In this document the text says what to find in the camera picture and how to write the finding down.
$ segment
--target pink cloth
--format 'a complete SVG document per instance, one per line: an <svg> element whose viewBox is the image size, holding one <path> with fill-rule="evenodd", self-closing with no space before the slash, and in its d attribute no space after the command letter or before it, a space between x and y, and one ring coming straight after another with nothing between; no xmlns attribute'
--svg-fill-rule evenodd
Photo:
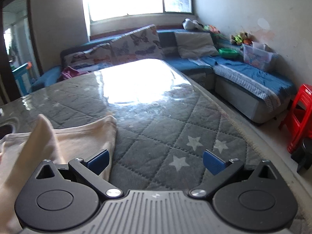
<svg viewBox="0 0 312 234"><path fill-rule="evenodd" d="M62 80L66 80L66 79L73 78L75 76L83 75L86 73L87 72L79 72L78 70L73 69L70 66L67 66L66 68L63 69L61 74L62 74Z"/></svg>

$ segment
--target green basket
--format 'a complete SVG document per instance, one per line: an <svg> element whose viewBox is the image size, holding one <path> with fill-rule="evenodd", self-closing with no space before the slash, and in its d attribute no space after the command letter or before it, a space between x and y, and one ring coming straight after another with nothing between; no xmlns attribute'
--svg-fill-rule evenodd
<svg viewBox="0 0 312 234"><path fill-rule="evenodd" d="M219 54L226 59L236 59L239 56L239 53L236 50L230 48L220 48Z"/></svg>

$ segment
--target red plastic stool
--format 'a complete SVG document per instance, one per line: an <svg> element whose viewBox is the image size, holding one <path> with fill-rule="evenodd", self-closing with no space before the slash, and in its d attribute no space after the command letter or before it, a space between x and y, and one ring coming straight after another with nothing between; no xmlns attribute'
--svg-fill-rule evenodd
<svg viewBox="0 0 312 234"><path fill-rule="evenodd" d="M297 103L301 101L305 106L305 110L296 109ZM286 125L291 133L291 143L288 145L287 150L293 153L300 141L306 137L312 136L312 86L303 84L294 99L290 111L286 118L280 123L279 129Z"/></svg>

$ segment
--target blue gripper pad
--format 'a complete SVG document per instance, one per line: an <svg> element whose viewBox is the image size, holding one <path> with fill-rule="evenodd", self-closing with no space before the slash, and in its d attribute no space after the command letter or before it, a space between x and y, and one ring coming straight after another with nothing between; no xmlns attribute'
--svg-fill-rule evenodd
<svg viewBox="0 0 312 234"><path fill-rule="evenodd" d="M87 168L99 175L110 163L110 153L108 150L101 152L96 157L87 162Z"/></svg>
<svg viewBox="0 0 312 234"><path fill-rule="evenodd" d="M202 156L202 161L204 166L210 171L213 175L217 175L219 172L223 171L227 164L215 154L206 150Z"/></svg>

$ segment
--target door frame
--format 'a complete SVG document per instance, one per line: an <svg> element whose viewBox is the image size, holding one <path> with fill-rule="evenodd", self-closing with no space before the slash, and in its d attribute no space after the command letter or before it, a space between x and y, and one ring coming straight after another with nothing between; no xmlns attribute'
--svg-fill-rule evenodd
<svg viewBox="0 0 312 234"><path fill-rule="evenodd" d="M2 8L8 5L9 3L13 2L14 0L0 0L0 31L3 33L3 13ZM43 69L40 63L38 50L36 46L36 41L34 37L34 30L32 24L32 11L31 11L31 0L27 0L27 18L28 18L28 25L29 25L29 32L30 38L32 42L32 49L34 51L35 61L37 63L37 67L39 70L40 75L43 75ZM6 91L10 101L14 101L21 97L18 87L15 82L15 78L12 74L11 68L9 66L9 59L6 52L4 36L0 34L0 76L4 85L5 89L0 89L0 96L1 91Z"/></svg>

